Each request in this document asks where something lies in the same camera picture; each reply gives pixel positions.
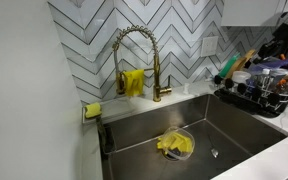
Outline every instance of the faucet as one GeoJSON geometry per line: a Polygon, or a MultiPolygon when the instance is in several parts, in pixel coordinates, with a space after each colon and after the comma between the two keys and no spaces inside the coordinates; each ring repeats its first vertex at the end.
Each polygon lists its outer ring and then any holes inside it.
{"type": "Polygon", "coordinates": [[[150,69],[144,69],[147,70],[154,70],[154,86],[153,86],[153,101],[159,102],[161,101],[161,94],[170,93],[172,92],[172,88],[170,87],[170,77],[168,77],[168,85],[166,87],[161,88],[160,86],[160,60],[158,56],[158,50],[156,45],[156,38],[154,37],[153,33],[148,30],[147,28],[144,28],[143,26],[131,26],[127,27],[126,29],[123,29],[122,32],[120,32],[119,36],[117,37],[117,40],[114,42],[112,48],[114,51],[114,62],[115,62],[115,68],[116,68],[116,93],[117,94],[124,94],[125,88],[124,88],[124,81],[123,81],[123,73],[119,70],[118,62],[117,62],[117,50],[119,48],[119,44],[121,43],[121,40],[124,36],[129,34],[130,32],[138,31],[140,32],[145,38],[150,38],[153,44],[153,50],[154,50],[154,67],[150,69]]]}

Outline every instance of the countertop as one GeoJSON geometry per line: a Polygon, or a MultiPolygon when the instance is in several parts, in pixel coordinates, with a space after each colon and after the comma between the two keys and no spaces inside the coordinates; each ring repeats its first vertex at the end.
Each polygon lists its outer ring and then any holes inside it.
{"type": "MultiPolygon", "coordinates": [[[[131,112],[120,114],[117,116],[106,116],[111,112],[103,111],[104,123],[112,122],[124,117],[132,116],[142,112],[150,111],[156,108],[174,104],[180,101],[185,101],[203,94],[214,92],[214,87],[210,82],[200,81],[190,84],[189,94],[183,93],[183,87],[173,88],[173,92],[162,97],[159,103],[153,102],[152,95],[141,97],[133,97],[129,99],[133,109],[131,112]]],[[[261,116],[255,116],[265,122],[275,125],[277,128],[288,132],[288,107],[280,116],[268,119],[261,116]]],[[[100,148],[95,124],[88,126],[83,140],[83,172],[82,179],[102,179],[100,148]]],[[[270,148],[256,154],[237,166],[225,171],[216,176],[215,180],[267,180],[267,179],[287,179],[288,178],[288,137],[270,148]]]]}

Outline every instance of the sink basin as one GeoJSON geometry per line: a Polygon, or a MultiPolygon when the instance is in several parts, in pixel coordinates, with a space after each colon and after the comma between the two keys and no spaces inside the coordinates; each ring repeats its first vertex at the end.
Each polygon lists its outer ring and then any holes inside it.
{"type": "Polygon", "coordinates": [[[214,95],[204,95],[105,124],[115,151],[102,153],[104,179],[211,179],[285,139],[277,130],[214,95]],[[185,161],[157,150],[157,138],[170,126],[183,127],[195,139],[185,161]],[[218,156],[212,154],[216,148],[218,156]]]}

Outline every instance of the chevron tile backsplash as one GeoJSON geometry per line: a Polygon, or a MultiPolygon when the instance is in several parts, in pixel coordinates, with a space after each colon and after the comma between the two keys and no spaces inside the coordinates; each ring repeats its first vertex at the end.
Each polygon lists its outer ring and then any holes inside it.
{"type": "MultiPolygon", "coordinates": [[[[49,0],[49,7],[83,103],[115,98],[112,44],[131,25],[150,29],[158,42],[161,76],[173,87],[216,75],[236,52],[244,54],[269,41],[269,27],[221,27],[223,0],[49,0]],[[202,39],[219,36],[217,53],[200,57],[202,39]]],[[[150,41],[140,33],[126,36],[118,50],[121,70],[150,68],[150,41]]],[[[153,72],[145,72],[151,93],[153,72]]]]}

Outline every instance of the white cabinet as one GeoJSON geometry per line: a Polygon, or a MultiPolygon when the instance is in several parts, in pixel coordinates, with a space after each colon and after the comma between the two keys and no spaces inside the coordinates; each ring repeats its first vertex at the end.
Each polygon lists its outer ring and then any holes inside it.
{"type": "Polygon", "coordinates": [[[275,26],[288,0],[225,0],[222,26],[275,26]]]}

